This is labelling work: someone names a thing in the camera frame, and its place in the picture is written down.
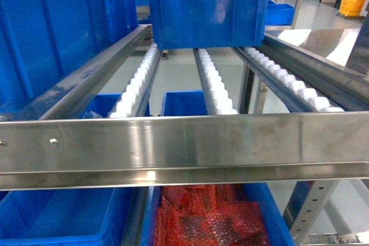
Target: white floor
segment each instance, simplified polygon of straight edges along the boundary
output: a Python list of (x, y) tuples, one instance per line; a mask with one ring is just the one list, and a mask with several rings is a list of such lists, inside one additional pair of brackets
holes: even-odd
[[(280, 0), (293, 3), (295, 0)], [(313, 0), (304, 0), (297, 28), (345, 29), (360, 28), (361, 21), (336, 16), (338, 10)], [(117, 71), (101, 93), (121, 93), (142, 61), (144, 48), (139, 49)], [(242, 77), (242, 61), (230, 48), (210, 48), (211, 57), (237, 107)], [(174, 90), (201, 89), (192, 50), (172, 50), (169, 60), (160, 62), (150, 98), (151, 114), (159, 114), (163, 93)], [(264, 113), (288, 112), (284, 104), (268, 91)], [(283, 213), (294, 182), (269, 183), (274, 199)], [(326, 208), (311, 228), (311, 233), (349, 233), (369, 230), (369, 192), (361, 181), (340, 181)]]

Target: blue plastic crate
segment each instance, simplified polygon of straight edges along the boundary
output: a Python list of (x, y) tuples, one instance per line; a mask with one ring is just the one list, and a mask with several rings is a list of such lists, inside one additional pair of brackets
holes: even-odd
[(0, 202), (0, 245), (119, 246), (133, 191), (10, 192)]
[(8, 191), (0, 191), (0, 201), (7, 195)]
[(258, 46), (268, 0), (149, 0), (160, 49)]
[[(161, 115), (204, 115), (205, 100), (201, 91), (169, 92), (164, 95)], [(271, 246), (294, 246), (289, 230), (266, 183), (243, 184), (250, 201), (259, 204)], [(152, 246), (155, 237), (157, 208), (160, 206), (160, 187), (150, 187), (146, 201), (140, 246)]]
[[(95, 112), (98, 115), (106, 118), (108, 113), (113, 109), (115, 103), (120, 98), (120, 93), (107, 93), (107, 94), (98, 94), (96, 95), (92, 101), (88, 104), (86, 109), (80, 115), (80, 118), (83, 118), (84, 115)], [(150, 105), (148, 104), (145, 112), (145, 116), (150, 116)]]
[(149, 6), (149, 0), (135, 0), (136, 6)]
[(138, 26), (135, 0), (108, 0), (108, 3), (110, 28), (118, 41)]
[(161, 114), (165, 116), (207, 115), (202, 90), (166, 92)]
[(277, 4), (269, 1), (266, 12), (266, 25), (291, 25), (295, 8), (290, 4)]
[(120, 11), (108, 15), (108, 0), (1, 0), (0, 113), (18, 112), (126, 35), (114, 28), (132, 31), (134, 0), (124, 3), (129, 19), (113, 25)]

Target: bubble wrap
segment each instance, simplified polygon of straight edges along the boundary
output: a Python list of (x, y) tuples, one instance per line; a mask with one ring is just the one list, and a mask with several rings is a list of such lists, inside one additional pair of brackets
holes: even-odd
[(256, 202), (241, 185), (176, 186), (162, 189), (155, 246), (269, 246)]

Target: steel channel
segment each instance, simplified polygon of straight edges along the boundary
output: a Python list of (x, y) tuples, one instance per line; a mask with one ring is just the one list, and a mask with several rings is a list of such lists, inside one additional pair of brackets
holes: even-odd
[(140, 25), (37, 97), (13, 120), (77, 118), (148, 32), (147, 25)]
[(155, 69), (154, 69), (154, 71), (153, 71), (153, 73), (150, 77), (149, 86), (148, 86), (147, 90), (142, 94), (142, 98), (140, 100), (139, 106), (137, 107), (137, 110), (134, 111), (136, 116), (144, 116), (145, 115), (146, 108), (147, 108), (147, 106), (149, 104), (149, 100), (150, 100), (150, 94), (151, 94), (152, 86), (154, 84), (156, 73), (157, 73), (157, 70), (159, 68), (159, 61), (160, 61), (162, 52), (163, 52), (162, 50), (158, 50), (155, 57), (153, 58), (153, 62), (156, 63)]
[(312, 107), (308, 106), (304, 101), (298, 98), (292, 91), (290, 91), (286, 86), (274, 77), (270, 72), (257, 66), (251, 57), (249, 57), (245, 51), (236, 47), (233, 51), (243, 60), (250, 69), (259, 77), (259, 79), (264, 82), (264, 84), (272, 91), (291, 112), (312, 112)]
[(368, 112), (0, 122), (0, 190), (368, 178), (368, 135)]
[(369, 110), (367, 76), (268, 34), (258, 49), (347, 111)]
[(340, 246), (368, 246), (368, 237), (369, 232), (309, 234), (307, 240), (304, 241), (304, 245), (317, 246), (339, 244)]
[(196, 60), (200, 82), (201, 82), (202, 92), (204, 94), (206, 110), (208, 112), (208, 115), (215, 115), (216, 114), (215, 106), (212, 101), (210, 89), (208, 87), (208, 82), (206, 81), (206, 78), (205, 78), (204, 69), (202, 68), (201, 61), (199, 59), (198, 49), (193, 49), (193, 51), (194, 51), (194, 56)]
[(339, 180), (300, 181), (296, 184), (283, 218), (296, 245), (301, 245)]

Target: screw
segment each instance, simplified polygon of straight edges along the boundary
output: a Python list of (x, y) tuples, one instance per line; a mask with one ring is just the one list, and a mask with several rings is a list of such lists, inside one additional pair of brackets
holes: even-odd
[(52, 144), (52, 145), (58, 145), (59, 144), (59, 141), (56, 138), (52, 138), (52, 139), (50, 139), (50, 144)]

